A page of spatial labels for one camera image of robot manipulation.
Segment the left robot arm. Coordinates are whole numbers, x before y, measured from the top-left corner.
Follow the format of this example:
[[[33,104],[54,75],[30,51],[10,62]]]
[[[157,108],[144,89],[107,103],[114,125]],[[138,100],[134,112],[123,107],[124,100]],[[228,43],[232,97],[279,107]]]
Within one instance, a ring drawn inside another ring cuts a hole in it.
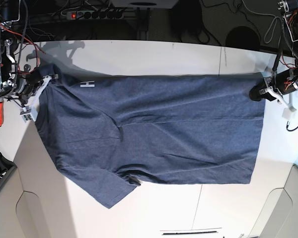
[[[279,49],[272,73],[250,90],[249,97],[253,101],[277,99],[284,103],[284,95],[298,90],[298,0],[281,0],[278,10],[281,16],[248,9],[256,15],[273,17],[270,28],[275,28],[277,21],[281,24]]]

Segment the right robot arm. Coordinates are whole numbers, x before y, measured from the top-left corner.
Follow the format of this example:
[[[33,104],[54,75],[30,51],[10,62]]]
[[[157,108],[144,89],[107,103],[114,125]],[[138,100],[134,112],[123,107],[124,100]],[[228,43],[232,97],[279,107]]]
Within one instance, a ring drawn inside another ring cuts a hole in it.
[[[0,99],[26,101],[43,84],[37,67],[21,67],[25,46],[34,47],[38,61],[40,48],[26,35],[29,9],[25,0],[0,0]]]

